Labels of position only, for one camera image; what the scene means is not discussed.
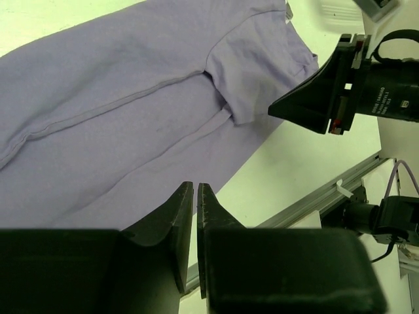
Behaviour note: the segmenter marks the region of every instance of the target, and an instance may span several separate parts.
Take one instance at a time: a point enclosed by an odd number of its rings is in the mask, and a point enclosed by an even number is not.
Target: shirt sleeve
[[[236,124],[267,114],[269,105],[318,68],[316,56],[292,24],[285,22],[285,13],[275,10],[248,18],[208,56],[206,71],[226,99]]]

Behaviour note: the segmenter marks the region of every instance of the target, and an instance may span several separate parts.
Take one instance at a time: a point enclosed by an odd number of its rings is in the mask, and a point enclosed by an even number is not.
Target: black strap
[[[403,60],[400,60],[400,59],[381,58],[380,54],[378,53],[378,50],[380,49],[380,46],[382,43],[393,40],[393,39],[410,39],[412,41],[416,41],[417,43],[419,43],[419,31],[416,29],[400,29],[398,31],[393,31],[390,34],[387,34],[386,36],[384,36],[381,43],[378,44],[377,48],[375,48],[373,52],[373,56],[375,60],[381,63],[403,62]]]

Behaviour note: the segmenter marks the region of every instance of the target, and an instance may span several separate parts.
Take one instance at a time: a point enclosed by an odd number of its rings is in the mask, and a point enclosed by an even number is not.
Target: lavender t-shirt
[[[148,0],[0,58],[0,227],[125,228],[218,191],[317,69],[283,0]]]

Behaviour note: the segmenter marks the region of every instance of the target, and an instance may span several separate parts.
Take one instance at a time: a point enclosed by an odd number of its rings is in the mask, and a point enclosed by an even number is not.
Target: white cable tie
[[[342,179],[339,180],[338,182],[336,182],[336,187],[337,187],[338,192],[343,194],[347,198],[351,198],[354,195],[354,193],[352,193],[352,192],[348,191],[347,189],[343,188],[342,183],[343,183]]]

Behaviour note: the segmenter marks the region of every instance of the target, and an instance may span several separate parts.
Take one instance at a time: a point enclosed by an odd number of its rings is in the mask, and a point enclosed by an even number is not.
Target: black cable
[[[383,258],[389,256],[390,253],[393,251],[394,245],[395,245],[394,241],[390,242],[388,247],[387,247],[387,251],[382,256],[377,257],[374,260],[371,260],[371,263],[378,262],[379,260],[382,260]]]

